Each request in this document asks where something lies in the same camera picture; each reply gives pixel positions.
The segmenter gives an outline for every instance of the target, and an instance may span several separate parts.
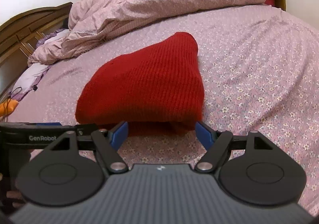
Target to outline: black cable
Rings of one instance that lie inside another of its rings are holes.
[[[3,108],[4,108],[4,115],[2,116],[1,122],[7,122],[8,121],[8,112],[9,112],[9,103],[10,101],[20,92],[22,92],[22,87],[17,87],[14,89],[11,94],[13,94],[17,89],[20,89],[16,94],[13,96],[10,95],[10,97],[7,98],[7,100],[3,103]]]

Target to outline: logo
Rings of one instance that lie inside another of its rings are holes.
[[[162,171],[162,170],[164,170],[166,167],[164,167],[164,166],[160,166],[160,167],[157,167],[156,169],[157,170],[159,170],[159,171]]]
[[[56,140],[56,136],[50,137],[50,136],[29,136],[30,141],[54,141]]]

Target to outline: pink comforter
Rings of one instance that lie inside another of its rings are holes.
[[[69,16],[70,33],[44,44],[28,64],[52,64],[83,52],[158,19],[235,5],[262,4],[265,0],[79,0]]]

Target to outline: pillow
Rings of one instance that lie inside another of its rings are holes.
[[[41,45],[44,44],[45,41],[47,41],[48,39],[55,37],[59,32],[64,31],[65,29],[58,29],[54,32],[49,33],[48,35],[45,35],[42,39],[39,39],[37,44],[36,44],[36,48],[40,47]]]
[[[54,40],[61,39],[61,38],[63,38],[64,36],[68,35],[69,32],[70,32],[69,29],[65,29],[65,30],[63,30],[63,31],[61,31],[61,32],[58,32],[58,33],[56,34],[56,36],[47,39],[47,40],[44,42],[44,44],[50,43],[50,42],[52,42],[52,41],[54,41]]]
[[[50,65],[44,65],[41,63],[32,64],[16,81],[10,97],[17,101],[21,101],[22,98],[33,89],[33,86],[40,82],[41,77],[49,70],[50,67]]]
[[[84,87],[76,120],[108,129],[128,121],[130,136],[194,130],[204,102],[197,52],[192,35],[178,32],[107,62]]]

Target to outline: ribbed black surface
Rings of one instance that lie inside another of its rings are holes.
[[[11,220],[16,224],[301,224],[311,216],[291,204],[259,209],[228,197],[210,175],[188,165],[135,165],[113,175],[92,198],[66,208],[27,204]]]

